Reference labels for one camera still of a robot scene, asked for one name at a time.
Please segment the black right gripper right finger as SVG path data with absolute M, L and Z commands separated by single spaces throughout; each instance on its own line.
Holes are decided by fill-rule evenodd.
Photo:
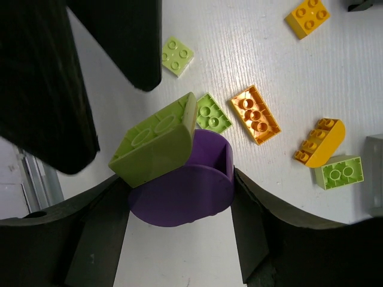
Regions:
M 234 171 L 232 219 L 246 286 L 381 286 L 382 218 L 315 216 Z

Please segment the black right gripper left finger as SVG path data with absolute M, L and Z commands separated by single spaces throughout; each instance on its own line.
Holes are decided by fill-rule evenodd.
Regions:
M 1 220 L 1 286 L 113 286 L 130 191 L 112 176 L 24 218 Z

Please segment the purple round lego piece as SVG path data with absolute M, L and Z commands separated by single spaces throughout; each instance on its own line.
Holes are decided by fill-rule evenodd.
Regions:
M 197 129 L 185 165 L 134 188 L 129 209 L 148 224 L 177 227 L 226 210 L 234 194 L 230 143 L 216 132 Z

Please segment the green lego brick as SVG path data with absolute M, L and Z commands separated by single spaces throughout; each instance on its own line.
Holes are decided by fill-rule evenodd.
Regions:
M 357 184 L 364 181 L 361 157 L 339 155 L 314 169 L 316 184 L 324 190 Z
M 232 126 L 232 122 L 209 93 L 197 101 L 196 121 L 201 129 L 219 134 Z

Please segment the light green curved lego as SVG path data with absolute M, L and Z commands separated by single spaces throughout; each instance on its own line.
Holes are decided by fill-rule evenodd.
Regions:
M 183 166 L 192 152 L 197 100 L 189 92 L 129 129 L 108 167 L 135 188 Z

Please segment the light green square lego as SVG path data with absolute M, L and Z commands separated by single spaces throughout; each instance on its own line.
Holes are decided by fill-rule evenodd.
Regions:
M 194 56 L 194 52 L 171 36 L 162 48 L 162 66 L 179 77 Z

